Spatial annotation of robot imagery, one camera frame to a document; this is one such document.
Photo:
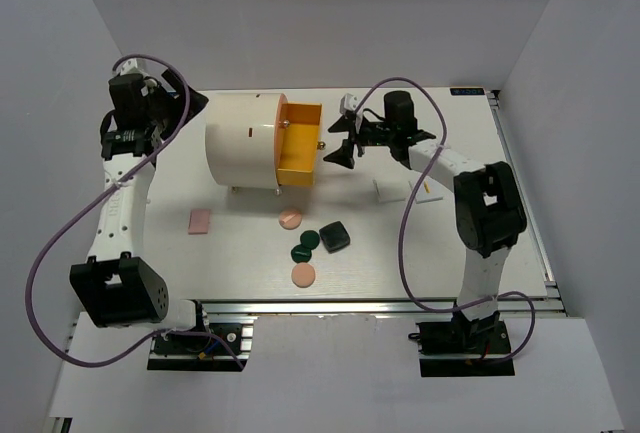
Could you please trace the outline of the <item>yellow drawer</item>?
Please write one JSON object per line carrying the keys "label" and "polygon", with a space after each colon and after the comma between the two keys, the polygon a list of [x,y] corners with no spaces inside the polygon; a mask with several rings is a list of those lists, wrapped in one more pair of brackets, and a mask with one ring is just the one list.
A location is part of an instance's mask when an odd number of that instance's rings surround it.
{"label": "yellow drawer", "polygon": [[322,105],[285,102],[281,107],[282,141],[276,178],[282,186],[311,187],[321,142]]}

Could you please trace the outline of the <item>pink puff with strap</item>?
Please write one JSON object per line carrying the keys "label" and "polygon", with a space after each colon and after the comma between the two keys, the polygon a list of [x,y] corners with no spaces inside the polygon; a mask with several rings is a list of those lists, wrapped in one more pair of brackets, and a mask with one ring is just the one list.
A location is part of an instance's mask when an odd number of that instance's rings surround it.
{"label": "pink puff with strap", "polygon": [[302,213],[295,208],[288,208],[280,212],[278,217],[279,225],[286,230],[298,228],[302,222]]}

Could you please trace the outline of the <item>dark green puff with label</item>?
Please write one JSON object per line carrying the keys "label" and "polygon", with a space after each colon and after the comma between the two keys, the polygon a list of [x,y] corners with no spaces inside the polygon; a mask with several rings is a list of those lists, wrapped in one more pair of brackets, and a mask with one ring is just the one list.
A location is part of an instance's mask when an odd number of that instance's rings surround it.
{"label": "dark green puff with label", "polygon": [[291,259],[296,263],[308,263],[312,258],[312,249],[298,244],[291,249]]}

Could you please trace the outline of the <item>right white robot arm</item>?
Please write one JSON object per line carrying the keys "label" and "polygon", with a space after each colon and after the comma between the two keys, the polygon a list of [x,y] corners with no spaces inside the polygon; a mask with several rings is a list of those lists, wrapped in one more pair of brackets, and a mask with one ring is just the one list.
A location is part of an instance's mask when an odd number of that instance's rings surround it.
{"label": "right white robot arm", "polygon": [[512,168],[504,161],[472,160],[447,148],[445,138],[420,129],[409,92],[391,91],[383,103],[383,116],[369,121],[356,97],[344,95],[340,117],[329,130],[347,136],[324,159],[351,169],[366,148],[386,147],[404,167],[434,179],[453,194],[455,225],[466,248],[461,290],[450,321],[424,322],[412,338],[426,355],[483,355],[499,326],[504,265],[527,227]]}

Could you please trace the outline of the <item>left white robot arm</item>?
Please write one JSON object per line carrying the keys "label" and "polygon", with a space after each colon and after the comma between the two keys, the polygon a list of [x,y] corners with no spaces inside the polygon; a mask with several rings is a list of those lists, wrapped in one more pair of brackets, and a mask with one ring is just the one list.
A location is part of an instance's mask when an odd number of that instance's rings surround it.
{"label": "left white robot arm", "polygon": [[211,340],[196,300],[175,299],[165,280],[143,258],[148,193],[156,172],[153,153],[179,126],[207,105],[202,94],[172,70],[154,78],[137,67],[109,81],[113,109],[100,128],[104,190],[96,236],[70,283],[94,325],[151,325],[177,331],[188,351]]}

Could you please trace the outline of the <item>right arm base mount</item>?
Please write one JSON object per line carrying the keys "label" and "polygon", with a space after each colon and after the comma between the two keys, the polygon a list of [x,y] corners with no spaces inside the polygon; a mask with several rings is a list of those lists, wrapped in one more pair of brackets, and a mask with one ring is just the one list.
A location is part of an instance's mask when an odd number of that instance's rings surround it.
{"label": "right arm base mount", "polygon": [[511,343],[500,313],[469,321],[462,312],[449,321],[416,324],[408,340],[417,344],[423,378],[512,377]]}

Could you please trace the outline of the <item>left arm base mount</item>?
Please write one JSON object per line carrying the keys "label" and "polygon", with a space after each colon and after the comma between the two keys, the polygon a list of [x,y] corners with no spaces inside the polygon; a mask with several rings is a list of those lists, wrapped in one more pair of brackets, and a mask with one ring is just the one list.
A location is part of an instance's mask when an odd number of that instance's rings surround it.
{"label": "left arm base mount", "polygon": [[253,318],[218,317],[208,325],[215,338],[170,334],[154,339],[147,369],[165,372],[240,372],[251,351],[253,322]]}

